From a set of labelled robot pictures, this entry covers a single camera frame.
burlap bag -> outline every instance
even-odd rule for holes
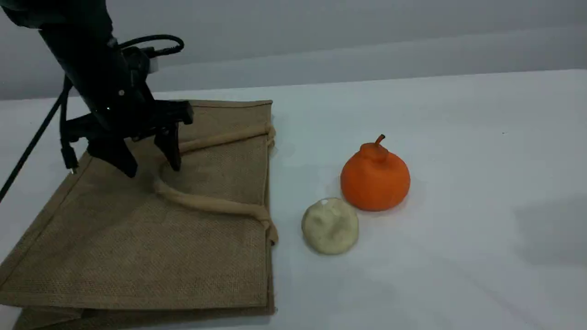
[[[120,329],[274,312],[271,101],[191,101],[182,169],[130,143],[134,179],[84,155],[0,265],[15,329]]]

toy pumpkin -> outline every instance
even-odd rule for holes
[[[392,208],[410,190],[410,172],[401,158],[387,151],[380,143],[365,143],[340,174],[340,187],[346,200],[365,211]]]

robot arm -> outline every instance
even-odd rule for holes
[[[137,163],[124,139],[155,135],[155,145],[175,170],[180,169],[178,123],[191,124],[188,102],[154,100],[146,85],[150,58],[178,52],[181,39],[173,36],[139,38],[119,45],[112,36],[112,21],[105,0],[0,0],[17,25],[39,33],[79,92],[91,114],[66,120],[61,111],[61,142],[66,167],[77,159],[69,143],[88,139],[87,152],[134,177]],[[163,51],[139,49],[134,43],[172,39],[178,46]]]

black cable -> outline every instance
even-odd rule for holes
[[[177,46],[156,50],[155,56],[170,55],[170,54],[179,53],[185,47],[183,40],[181,40],[180,38],[178,38],[176,36],[173,36],[173,35],[149,35],[149,36],[142,36],[140,38],[135,38],[135,39],[131,39],[129,41],[125,41],[125,42],[119,44],[118,48],[124,49],[124,48],[130,47],[130,46],[136,45],[138,43],[147,42],[147,41],[155,41],[155,40],[170,40],[170,41],[177,42]]]
[[[63,79],[63,90],[62,93],[65,92],[69,94],[69,90],[73,87],[73,83],[67,76]],[[66,122],[68,120],[68,98],[65,97],[65,100],[61,103],[61,113],[59,114],[59,136],[61,137],[61,147],[65,147],[69,145],[68,135],[66,132]]]
[[[6,193],[8,192],[8,189],[10,189],[10,186],[12,185],[14,180],[16,179],[16,176],[21,171],[22,166],[24,166],[26,159],[31,155],[31,152],[33,151],[36,144],[41,139],[41,136],[43,135],[43,133],[47,129],[47,126],[49,126],[49,123],[51,122],[55,113],[57,112],[59,105],[61,105],[64,100],[67,100],[68,94],[69,94],[69,89],[71,89],[71,87],[68,89],[66,89],[64,87],[63,91],[61,91],[61,94],[57,98],[57,101],[55,101],[55,104],[53,105],[53,107],[51,107],[51,110],[49,111],[49,113],[47,114],[45,119],[43,120],[43,123],[41,123],[41,126],[39,127],[39,129],[37,130],[35,135],[33,136],[33,139],[31,140],[29,145],[26,147],[25,152],[22,153],[21,158],[16,163],[16,166],[14,167],[14,169],[12,169],[12,172],[8,176],[8,179],[6,180],[6,182],[4,183],[4,186],[2,186],[2,190],[0,190],[0,203],[2,202],[4,197],[6,196]]]

white table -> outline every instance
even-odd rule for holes
[[[277,314],[173,329],[585,329],[586,71],[156,96],[273,99],[278,132]],[[52,103],[0,102],[0,177]],[[79,99],[70,107],[84,109]],[[360,213],[359,242],[347,254],[313,253],[302,240],[302,213],[340,196],[343,164],[381,133],[410,168],[408,199],[393,211]],[[0,259],[66,173],[53,125],[0,205]],[[0,308],[0,329],[17,313]]]

